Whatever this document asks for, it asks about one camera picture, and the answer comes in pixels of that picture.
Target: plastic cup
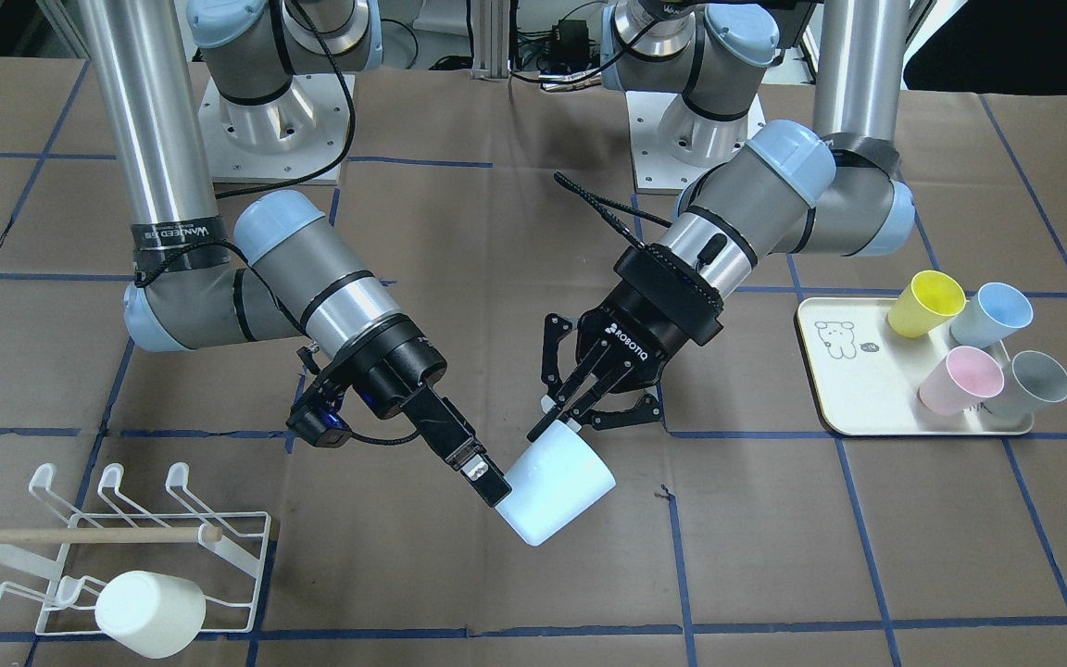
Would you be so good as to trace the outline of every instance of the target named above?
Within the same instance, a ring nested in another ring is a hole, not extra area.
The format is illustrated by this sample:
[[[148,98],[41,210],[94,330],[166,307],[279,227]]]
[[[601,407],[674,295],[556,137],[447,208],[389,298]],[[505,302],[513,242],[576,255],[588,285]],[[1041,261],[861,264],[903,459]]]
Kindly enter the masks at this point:
[[[950,322],[950,334],[962,346],[985,348],[1032,324],[1032,303],[1010,284],[987,283]]]
[[[915,274],[888,312],[888,324],[905,338],[919,338],[966,307],[957,280],[939,270]]]
[[[496,504],[496,511],[534,547],[615,487],[601,457],[558,420],[526,448],[505,480],[513,490]]]
[[[953,348],[920,383],[920,402],[937,414],[958,414],[1003,391],[1003,368],[978,348]]]
[[[1023,417],[1067,398],[1067,371],[1048,354],[1024,350],[1003,367],[1005,387],[983,404],[997,417]]]
[[[98,629],[144,657],[179,653],[204,626],[204,592],[189,579],[131,570],[101,589]]]

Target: wooden handle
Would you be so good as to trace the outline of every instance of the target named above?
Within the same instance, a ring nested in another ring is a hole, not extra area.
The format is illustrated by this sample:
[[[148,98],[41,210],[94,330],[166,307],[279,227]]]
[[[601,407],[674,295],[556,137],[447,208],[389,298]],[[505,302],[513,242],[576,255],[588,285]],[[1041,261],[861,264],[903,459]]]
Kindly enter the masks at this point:
[[[0,528],[0,544],[187,544],[201,535],[185,528]],[[204,541],[221,540],[221,527],[204,529]]]

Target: cartoon bear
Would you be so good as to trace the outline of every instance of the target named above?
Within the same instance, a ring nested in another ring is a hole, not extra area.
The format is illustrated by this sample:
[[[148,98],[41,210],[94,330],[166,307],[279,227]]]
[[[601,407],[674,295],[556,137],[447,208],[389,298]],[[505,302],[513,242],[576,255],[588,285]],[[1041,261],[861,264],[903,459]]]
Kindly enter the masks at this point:
[[[854,321],[814,321],[817,327],[817,337],[826,346],[830,359],[855,359],[855,322]]]

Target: drying rack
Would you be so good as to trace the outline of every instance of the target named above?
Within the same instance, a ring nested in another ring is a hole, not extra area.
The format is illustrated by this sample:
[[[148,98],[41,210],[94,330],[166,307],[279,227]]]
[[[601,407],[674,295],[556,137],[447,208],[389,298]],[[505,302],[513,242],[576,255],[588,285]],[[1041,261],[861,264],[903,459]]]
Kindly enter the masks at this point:
[[[53,613],[76,610],[92,612],[97,595],[107,582],[64,573],[71,544],[182,544],[195,542],[216,554],[224,562],[236,567],[250,577],[250,599],[226,602],[205,594],[208,603],[222,607],[244,608],[245,624],[228,629],[203,629],[202,633],[249,633],[254,628],[258,594],[262,591],[266,574],[266,556],[270,545],[270,514],[266,511],[216,511],[187,488],[187,463],[174,463],[166,470],[164,490],[186,510],[156,514],[127,497],[123,491],[123,465],[111,463],[101,471],[97,482],[97,497],[110,511],[86,512],[78,509],[52,490],[55,465],[45,463],[35,469],[27,493],[43,503],[59,517],[64,528],[54,529],[0,529],[0,566],[37,575],[47,579],[43,592],[22,586],[12,579],[0,583],[0,602],[3,595],[16,594],[41,603],[35,634],[42,636],[100,635],[97,630],[48,630]],[[238,520],[257,520],[255,531],[235,528]],[[60,544],[55,558],[41,556],[22,549],[20,544]]]

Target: tray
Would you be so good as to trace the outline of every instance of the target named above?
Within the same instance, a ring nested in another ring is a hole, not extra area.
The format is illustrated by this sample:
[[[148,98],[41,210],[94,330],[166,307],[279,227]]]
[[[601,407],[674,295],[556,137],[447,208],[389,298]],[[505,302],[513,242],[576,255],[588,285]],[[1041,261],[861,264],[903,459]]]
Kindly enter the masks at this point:
[[[947,325],[915,339],[887,324],[894,299],[807,299],[797,307],[817,409],[844,435],[1021,435],[1032,415],[996,417],[975,406],[941,417],[917,397],[917,388],[956,343]],[[1007,363],[1003,343],[986,348]]]

